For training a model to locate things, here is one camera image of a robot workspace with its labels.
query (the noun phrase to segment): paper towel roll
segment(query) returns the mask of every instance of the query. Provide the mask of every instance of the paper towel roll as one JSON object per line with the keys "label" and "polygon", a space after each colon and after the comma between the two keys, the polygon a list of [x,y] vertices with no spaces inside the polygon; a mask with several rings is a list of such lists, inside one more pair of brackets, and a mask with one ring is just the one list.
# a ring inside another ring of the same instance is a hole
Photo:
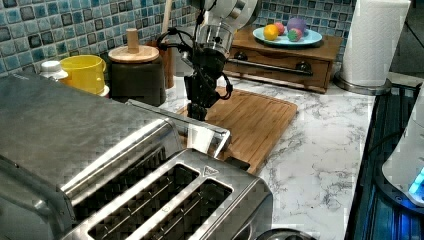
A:
{"label": "paper towel roll", "polygon": [[384,85],[409,5],[408,0],[357,1],[340,72],[345,81]]}

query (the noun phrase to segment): paper towel holder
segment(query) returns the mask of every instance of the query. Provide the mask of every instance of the paper towel holder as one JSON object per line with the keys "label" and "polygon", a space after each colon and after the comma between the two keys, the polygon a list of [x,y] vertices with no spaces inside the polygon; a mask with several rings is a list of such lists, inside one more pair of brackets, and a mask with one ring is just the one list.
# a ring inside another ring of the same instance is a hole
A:
{"label": "paper towel holder", "polygon": [[387,78],[386,82],[381,86],[360,86],[344,80],[343,77],[340,75],[340,71],[334,74],[333,82],[334,84],[336,84],[337,87],[348,92],[369,96],[384,95],[390,92],[390,90],[392,89],[392,82]]}

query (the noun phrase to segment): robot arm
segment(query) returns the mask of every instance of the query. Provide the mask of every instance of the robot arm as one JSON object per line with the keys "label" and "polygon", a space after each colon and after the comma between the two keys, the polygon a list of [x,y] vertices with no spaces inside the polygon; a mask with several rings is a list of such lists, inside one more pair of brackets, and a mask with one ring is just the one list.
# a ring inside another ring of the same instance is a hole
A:
{"label": "robot arm", "polygon": [[[232,85],[222,71],[229,57],[234,33],[257,18],[262,0],[192,0],[191,4],[200,9],[194,35],[191,36],[192,42],[162,43],[167,35],[179,34],[181,38],[181,34],[188,34],[170,28],[158,38],[158,46],[164,50],[177,47],[182,53],[182,60],[193,68],[193,74],[184,77],[187,98],[191,100],[187,108],[188,116],[204,121],[206,108],[212,107],[219,99],[231,97]],[[215,91],[221,76],[227,83],[225,96]]]}

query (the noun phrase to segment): wooden box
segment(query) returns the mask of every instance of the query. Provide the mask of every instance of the wooden box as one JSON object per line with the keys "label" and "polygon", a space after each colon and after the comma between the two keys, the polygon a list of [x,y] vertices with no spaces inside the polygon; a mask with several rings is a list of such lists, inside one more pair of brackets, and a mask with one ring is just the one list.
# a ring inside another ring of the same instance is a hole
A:
{"label": "wooden box", "polygon": [[235,34],[224,68],[228,76],[327,91],[342,38],[323,36],[317,44],[293,49],[264,45],[255,39],[253,30],[247,27]]}

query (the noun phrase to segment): blue mosaic tile backsplash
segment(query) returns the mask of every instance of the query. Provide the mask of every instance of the blue mosaic tile backsplash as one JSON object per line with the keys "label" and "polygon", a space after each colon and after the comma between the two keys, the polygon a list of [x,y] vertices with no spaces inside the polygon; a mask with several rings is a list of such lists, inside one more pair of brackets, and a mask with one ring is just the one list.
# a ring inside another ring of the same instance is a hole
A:
{"label": "blue mosaic tile backsplash", "polygon": [[[173,1],[170,26],[194,21],[187,1]],[[0,76],[79,54],[105,59],[127,28],[143,44],[161,32],[164,9],[165,0],[0,0]]]}
{"label": "blue mosaic tile backsplash", "polygon": [[276,21],[287,25],[290,18],[306,21],[307,28],[321,35],[343,37],[336,61],[343,60],[356,0],[263,0],[256,27]]}

